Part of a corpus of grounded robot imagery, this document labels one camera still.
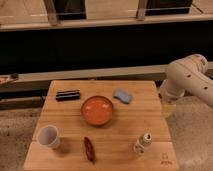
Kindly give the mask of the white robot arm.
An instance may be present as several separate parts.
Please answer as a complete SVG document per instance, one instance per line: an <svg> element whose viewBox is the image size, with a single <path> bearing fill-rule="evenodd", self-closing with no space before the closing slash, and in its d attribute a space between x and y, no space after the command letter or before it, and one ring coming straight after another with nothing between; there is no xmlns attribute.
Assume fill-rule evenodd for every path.
<svg viewBox="0 0 213 171"><path fill-rule="evenodd" d="M205 75L207 59L200 54L192 54L169 63L165 69L166 79L159 88L162 114L168 118L176 107L176 101L190 94L213 108L213 80Z"/></svg>

